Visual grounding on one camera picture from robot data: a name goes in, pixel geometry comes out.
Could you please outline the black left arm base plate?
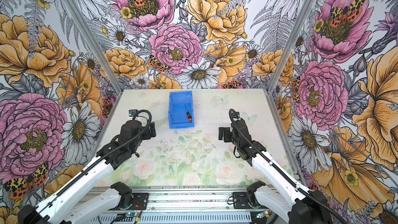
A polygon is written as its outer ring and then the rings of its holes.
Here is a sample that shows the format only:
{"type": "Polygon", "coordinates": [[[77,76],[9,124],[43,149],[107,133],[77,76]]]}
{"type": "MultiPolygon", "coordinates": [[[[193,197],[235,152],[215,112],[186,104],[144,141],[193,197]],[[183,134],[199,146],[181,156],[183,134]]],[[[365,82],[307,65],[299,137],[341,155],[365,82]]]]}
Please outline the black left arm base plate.
{"type": "Polygon", "coordinates": [[[123,205],[123,209],[126,210],[146,210],[149,202],[149,193],[132,193],[126,198],[126,203],[123,205]]]}

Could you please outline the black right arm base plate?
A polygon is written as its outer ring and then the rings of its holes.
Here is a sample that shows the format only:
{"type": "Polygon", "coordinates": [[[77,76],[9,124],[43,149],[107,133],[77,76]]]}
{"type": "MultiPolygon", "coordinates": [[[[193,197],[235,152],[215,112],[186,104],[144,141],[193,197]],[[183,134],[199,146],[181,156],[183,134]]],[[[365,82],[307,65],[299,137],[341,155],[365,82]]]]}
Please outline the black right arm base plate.
{"type": "Polygon", "coordinates": [[[233,192],[232,205],[234,209],[266,209],[265,206],[250,201],[246,192],[233,192]]]}

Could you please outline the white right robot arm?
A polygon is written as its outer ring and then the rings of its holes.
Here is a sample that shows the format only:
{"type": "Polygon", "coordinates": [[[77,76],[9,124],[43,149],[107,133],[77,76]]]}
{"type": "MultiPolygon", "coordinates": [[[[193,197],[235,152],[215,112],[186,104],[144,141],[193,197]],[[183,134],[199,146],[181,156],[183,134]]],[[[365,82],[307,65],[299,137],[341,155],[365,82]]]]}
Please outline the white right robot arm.
{"type": "Polygon", "coordinates": [[[264,175],[276,189],[273,192],[262,181],[247,187],[247,197],[253,207],[265,206],[288,224],[332,223],[326,197],[287,173],[261,143],[252,140],[243,120],[233,121],[230,127],[220,127],[218,132],[219,140],[232,143],[239,158],[264,175]]]}

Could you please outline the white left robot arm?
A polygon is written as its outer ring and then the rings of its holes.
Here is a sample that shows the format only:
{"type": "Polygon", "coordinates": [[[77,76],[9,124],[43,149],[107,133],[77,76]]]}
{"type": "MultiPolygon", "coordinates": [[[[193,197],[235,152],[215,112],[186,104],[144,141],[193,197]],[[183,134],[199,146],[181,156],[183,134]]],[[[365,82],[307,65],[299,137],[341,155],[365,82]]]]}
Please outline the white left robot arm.
{"type": "Polygon", "coordinates": [[[156,136],[152,114],[138,110],[125,124],[120,133],[104,145],[96,156],[68,183],[36,206],[26,205],[17,215],[19,224],[78,224],[113,208],[129,209],[134,203],[131,189],[118,182],[96,199],[75,205],[103,178],[115,171],[133,155],[144,140],[156,136]]]}

